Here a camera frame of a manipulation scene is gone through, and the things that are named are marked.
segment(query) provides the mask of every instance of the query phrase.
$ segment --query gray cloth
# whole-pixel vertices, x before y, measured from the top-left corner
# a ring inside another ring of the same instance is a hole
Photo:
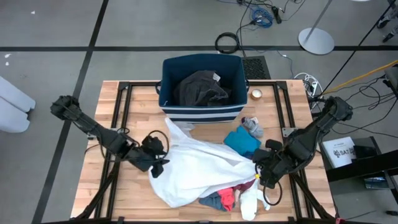
[[[197,71],[174,89],[174,100],[180,106],[223,106],[229,104],[228,93],[213,79],[212,71]]]
[[[199,199],[199,203],[201,205],[207,205],[211,208],[226,212],[224,205],[221,203],[221,196],[217,192],[214,192],[205,198]]]

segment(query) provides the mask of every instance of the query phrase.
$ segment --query blue plastic bin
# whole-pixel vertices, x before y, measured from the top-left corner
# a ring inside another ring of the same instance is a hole
[[[179,106],[173,98],[175,87],[199,70],[215,71],[220,85],[231,89],[232,105]],[[172,121],[217,123],[233,121],[248,102],[248,82],[241,57],[221,54],[195,54],[164,60],[162,81],[156,85],[159,106]]]

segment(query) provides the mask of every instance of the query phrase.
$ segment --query red cloth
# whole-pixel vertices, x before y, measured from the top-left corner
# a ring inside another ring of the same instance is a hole
[[[219,190],[217,193],[221,196],[221,203],[227,211],[231,211],[235,201],[234,193],[232,187]]]
[[[244,192],[245,190],[249,189],[253,183],[254,183],[255,179],[249,182],[246,182],[244,184],[238,184],[237,186],[233,187],[233,190],[240,190],[242,192]]]

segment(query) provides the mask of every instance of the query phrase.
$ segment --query black floor stripe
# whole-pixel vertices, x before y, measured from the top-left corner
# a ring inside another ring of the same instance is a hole
[[[233,46],[220,46],[229,50]],[[288,50],[305,51],[301,46],[272,46],[272,45],[250,45],[245,46],[246,51],[252,50]],[[169,51],[215,51],[214,46],[148,46],[148,47],[125,47],[125,46],[97,46],[97,47],[0,47],[0,52],[169,52]],[[390,51],[398,50],[398,45],[370,45],[370,46],[335,46],[333,51]]]
[[[79,77],[76,81],[75,89],[73,91],[73,96],[76,98],[79,98],[79,96],[80,96],[81,89],[83,87],[83,82],[85,80],[88,66],[90,64],[91,56],[93,55],[92,48],[95,46],[95,42],[98,38],[98,34],[101,29],[101,24],[102,24],[108,3],[109,3],[109,0],[103,0],[101,9],[99,10],[97,21],[94,26],[93,35],[91,36],[91,39],[90,39],[89,47],[85,47],[86,56],[85,56],[82,66],[81,66]],[[50,169],[47,173],[47,177],[44,182],[42,193],[40,194],[39,202],[37,203],[37,206],[36,206],[36,211],[34,213],[32,223],[41,223],[43,220],[44,212],[45,212],[47,203],[50,198],[50,194],[51,194],[51,190],[52,190],[52,187],[53,187],[53,184],[55,181],[55,177],[57,176],[58,167],[61,162],[61,157],[62,157],[63,150],[65,148],[65,143],[67,141],[70,126],[71,126],[71,122],[69,122],[69,121],[65,121],[62,126],[61,134],[58,139],[57,146],[55,148],[55,152],[54,152],[51,164],[50,164]]]

